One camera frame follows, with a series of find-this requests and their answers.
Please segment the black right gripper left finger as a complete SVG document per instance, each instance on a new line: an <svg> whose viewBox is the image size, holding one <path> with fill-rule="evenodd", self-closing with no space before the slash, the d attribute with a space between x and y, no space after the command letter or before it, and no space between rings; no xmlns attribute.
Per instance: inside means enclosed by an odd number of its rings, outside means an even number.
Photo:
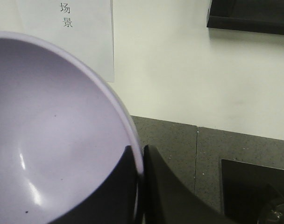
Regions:
<svg viewBox="0 0 284 224"><path fill-rule="evenodd" d="M138 174L131 146L126 146L104 182L83 202L52 224L135 224L139 222Z"/></svg>

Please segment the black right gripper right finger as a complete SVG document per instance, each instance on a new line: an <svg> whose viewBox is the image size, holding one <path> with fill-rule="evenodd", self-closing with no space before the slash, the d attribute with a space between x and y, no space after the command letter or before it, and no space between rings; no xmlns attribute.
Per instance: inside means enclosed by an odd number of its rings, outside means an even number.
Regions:
<svg viewBox="0 0 284 224"><path fill-rule="evenodd" d="M196 197L168 167L158 149L144 147L147 224L227 224L228 219Z"/></svg>

